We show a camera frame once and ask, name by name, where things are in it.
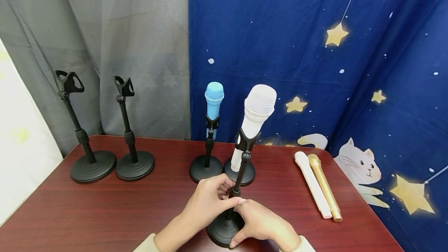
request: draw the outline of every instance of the star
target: star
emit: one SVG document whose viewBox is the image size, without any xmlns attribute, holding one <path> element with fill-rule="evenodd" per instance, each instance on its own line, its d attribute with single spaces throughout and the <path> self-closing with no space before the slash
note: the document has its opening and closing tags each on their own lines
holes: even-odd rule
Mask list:
<svg viewBox="0 0 448 252">
<path fill-rule="evenodd" d="M 406 207 L 410 215 L 418 209 L 435 214 L 433 208 L 425 199 L 425 184 L 410 183 L 400 175 L 396 176 L 397 186 L 390 192 L 403 201 L 404 207 Z"/>
<path fill-rule="evenodd" d="M 340 22 L 338 25 L 336 25 L 333 29 L 327 30 L 328 38 L 327 42 L 325 42 L 325 45 L 328 44 L 334 44 L 336 46 L 339 46 L 341 43 L 341 39 L 346 37 L 348 32 L 342 29 L 342 22 Z"/>
<path fill-rule="evenodd" d="M 288 110 L 286 110 L 286 113 L 290 113 L 292 111 L 299 111 L 302 112 L 303 108 L 307 105 L 307 102 L 300 102 L 300 98 L 296 96 L 291 102 L 288 102 L 286 104 L 286 107 L 288 107 Z"/>
<path fill-rule="evenodd" d="M 385 99 L 386 99 L 386 97 L 383 96 L 383 92 L 381 90 L 373 93 L 373 96 L 372 96 L 373 102 L 381 103 Z"/>
</svg>

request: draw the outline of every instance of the cat tail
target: cat tail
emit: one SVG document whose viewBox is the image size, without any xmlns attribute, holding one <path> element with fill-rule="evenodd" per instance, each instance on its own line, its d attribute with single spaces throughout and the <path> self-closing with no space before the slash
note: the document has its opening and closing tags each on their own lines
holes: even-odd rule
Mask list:
<svg viewBox="0 0 448 252">
<path fill-rule="evenodd" d="M 304 135 L 297 140 L 297 143 L 300 145 L 312 144 L 316 148 L 325 149 L 328 144 L 328 139 L 324 137 L 322 134 L 313 133 Z"/>
<path fill-rule="evenodd" d="M 371 196 L 371 195 L 364 195 L 364 194 L 361 194 L 361 196 L 369 205 L 375 205 L 375 206 L 380 206 L 380 207 L 384 207 L 384 208 L 390 208 L 390 206 L 387 203 L 381 201 L 377 197 L 374 197 L 374 196 Z"/>
</svg>

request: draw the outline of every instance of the hand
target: hand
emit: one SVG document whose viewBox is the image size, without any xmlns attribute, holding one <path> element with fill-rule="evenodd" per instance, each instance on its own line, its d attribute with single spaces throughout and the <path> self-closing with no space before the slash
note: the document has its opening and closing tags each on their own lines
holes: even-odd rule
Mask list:
<svg viewBox="0 0 448 252">
<path fill-rule="evenodd" d="M 159 251 L 176 251 L 219 214 L 244 203 L 241 197 L 224 198 L 234 185 L 225 174 L 201 180 L 182 213 L 154 237 Z"/>
<path fill-rule="evenodd" d="M 233 238 L 230 248 L 237 246 L 248 237 L 257 240 L 274 240 L 282 251 L 289 252 L 300 246 L 301 239 L 294 228 L 282 217 L 260 203 L 248 199 L 235 207 L 244 219 L 245 225 Z"/>
</svg>

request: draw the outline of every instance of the cartoon cat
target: cartoon cat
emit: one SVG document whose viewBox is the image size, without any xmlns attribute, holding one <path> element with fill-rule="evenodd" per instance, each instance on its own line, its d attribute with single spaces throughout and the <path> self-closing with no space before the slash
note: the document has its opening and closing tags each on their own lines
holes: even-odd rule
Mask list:
<svg viewBox="0 0 448 252">
<path fill-rule="evenodd" d="M 325 149 L 328 140 L 322 134 L 315 133 L 299 138 L 297 143 L 300 145 L 313 144 L 316 148 Z M 374 184 L 381 179 L 381 171 L 375 163 L 375 156 L 371 149 L 366 149 L 363 152 L 355 147 L 353 139 L 350 137 L 348 142 L 341 146 L 339 155 L 334 160 L 369 205 L 390 207 L 375 197 L 382 195 L 382 191 L 364 186 Z"/>
</svg>

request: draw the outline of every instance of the wooden table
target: wooden table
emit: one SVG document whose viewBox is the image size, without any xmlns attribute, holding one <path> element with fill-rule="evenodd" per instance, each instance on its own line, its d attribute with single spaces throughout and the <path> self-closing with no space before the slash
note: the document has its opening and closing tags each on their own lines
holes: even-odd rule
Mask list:
<svg viewBox="0 0 448 252">
<path fill-rule="evenodd" d="M 128 152 L 123 137 L 94 135 L 93 150 L 108 150 L 118 159 Z M 132 252 L 150 233 L 159 232 L 179 214 L 196 184 L 188 169 L 204 154 L 204 142 L 136 139 L 140 150 L 156 159 L 153 172 L 136 182 L 111 173 L 93 184 L 76 184 L 70 167 L 82 154 L 78 145 L 42 185 L 0 228 L 1 252 Z M 235 145 L 215 143 L 213 156 L 224 163 Z M 294 153 L 316 154 L 342 211 L 344 221 L 324 220 L 317 210 Z M 363 201 L 330 154 L 320 149 L 255 146 L 253 184 L 241 189 L 289 221 L 317 252 L 402 251 L 371 208 Z M 179 251 L 228 251 L 199 232 Z M 270 241 L 245 240 L 233 251 L 276 252 Z"/>
</svg>

